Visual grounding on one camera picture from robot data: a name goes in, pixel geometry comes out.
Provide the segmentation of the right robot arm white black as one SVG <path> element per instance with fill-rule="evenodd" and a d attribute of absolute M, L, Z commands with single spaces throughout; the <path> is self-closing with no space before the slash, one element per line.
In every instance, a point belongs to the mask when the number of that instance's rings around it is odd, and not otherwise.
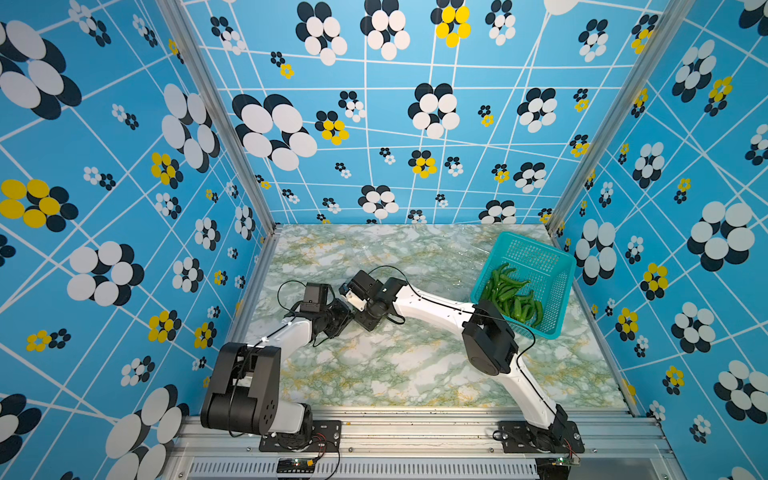
<path fill-rule="evenodd" d="M 515 332 L 493 304 L 451 301 L 397 278 L 385 283 L 364 281 L 362 285 L 349 281 L 340 293 L 366 320 L 392 315 L 421 320 L 459 335 L 469 363 L 513 397 L 537 449 L 555 451 L 577 444 L 567 413 L 534 379 L 521 358 Z"/>

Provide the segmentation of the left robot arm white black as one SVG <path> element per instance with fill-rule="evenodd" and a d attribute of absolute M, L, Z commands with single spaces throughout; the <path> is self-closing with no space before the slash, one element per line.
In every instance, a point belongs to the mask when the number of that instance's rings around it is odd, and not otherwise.
<path fill-rule="evenodd" d="M 311 407 L 280 399 L 282 362 L 320 334 L 339 336 L 352 319 L 350 308 L 339 299 L 310 311 L 297 303 L 276 331 L 256 343 L 225 344 L 207 387 L 201 425 L 233 437 L 273 436 L 288 449 L 310 444 Z"/>

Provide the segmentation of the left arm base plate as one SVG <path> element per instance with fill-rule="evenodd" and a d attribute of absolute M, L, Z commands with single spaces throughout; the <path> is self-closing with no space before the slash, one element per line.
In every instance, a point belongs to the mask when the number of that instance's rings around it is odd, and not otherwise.
<path fill-rule="evenodd" d="M 262 453 L 337 453 L 341 433 L 339 420 L 314 420 L 311 427 L 303 426 L 296 434 L 263 436 L 258 449 Z"/>

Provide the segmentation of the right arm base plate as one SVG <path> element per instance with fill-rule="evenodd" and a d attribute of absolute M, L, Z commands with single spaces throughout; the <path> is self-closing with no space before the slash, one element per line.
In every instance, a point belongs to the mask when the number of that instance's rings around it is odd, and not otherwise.
<path fill-rule="evenodd" d="M 582 454 L 585 446 L 574 422 L 555 422 L 550 428 L 539 428 L 524 421 L 501 421 L 492 438 L 500 442 L 505 453 Z"/>

